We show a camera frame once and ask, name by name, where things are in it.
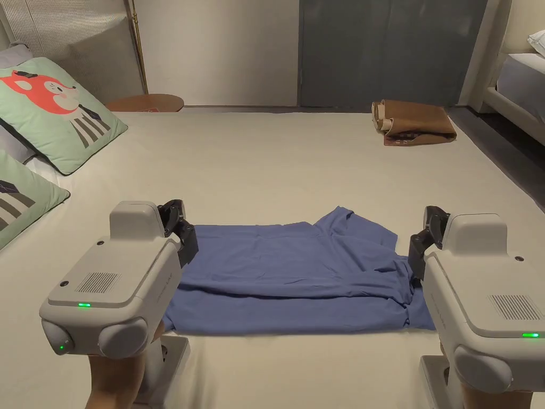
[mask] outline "gray pillow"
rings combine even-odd
[[[13,67],[32,58],[32,52],[25,44],[16,44],[7,50],[0,51],[0,68]],[[13,159],[25,163],[35,152],[19,142],[12,134],[0,125],[0,149],[5,150]]]
[[[25,44],[16,44],[7,50],[0,51],[0,68],[14,67],[33,57],[32,51]]]
[[[0,149],[3,149],[17,162],[25,163],[36,153],[19,142],[15,136],[10,134],[0,125]]]

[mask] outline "bed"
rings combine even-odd
[[[493,3],[497,3],[494,21],[483,41],[485,51],[469,105],[477,112],[491,112],[491,108],[545,145],[545,61],[527,41],[545,27],[545,3]]]
[[[29,164],[72,195],[0,252],[3,409],[84,407],[87,360],[51,351],[38,309],[108,233],[121,200],[181,197],[195,224],[314,222],[342,205],[397,233],[399,254],[425,205],[496,212],[510,251],[541,265],[545,215],[459,129],[454,143],[392,148],[367,114],[118,116],[129,130],[71,176]],[[186,408],[422,408],[419,359],[440,353],[435,333],[415,330],[190,343],[177,397]]]
[[[538,53],[507,55],[496,85],[498,94],[545,124],[545,58]]]

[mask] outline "brown leather item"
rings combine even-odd
[[[410,146],[452,142],[456,131],[439,106],[382,100],[372,106],[373,122],[384,145]]]

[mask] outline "round wooden table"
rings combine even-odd
[[[116,99],[106,107],[117,112],[178,112],[184,107],[184,100],[169,94],[147,94]]]

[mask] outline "cushion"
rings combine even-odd
[[[539,54],[545,57],[545,30],[529,36],[528,42]]]
[[[0,124],[63,175],[127,130],[66,71],[44,57],[0,69]]]
[[[57,186],[64,186],[65,188],[70,189],[74,185],[73,179],[67,180],[67,176],[62,176],[59,171],[53,168],[53,166],[44,158],[33,157],[25,163],[25,167]]]
[[[13,159],[21,163],[25,163],[28,159],[36,155],[32,149],[27,148],[19,142],[15,136],[3,127],[0,127],[0,149],[3,149]]]
[[[25,44],[13,44],[12,47],[0,51],[0,68],[9,68],[22,64],[32,57],[32,51]]]
[[[19,65],[32,58],[32,53],[25,44],[17,44],[7,50],[0,51],[0,68]],[[5,150],[12,158],[25,163],[35,152],[19,142],[12,134],[0,127],[0,149]]]
[[[69,196],[0,150],[0,249]]]

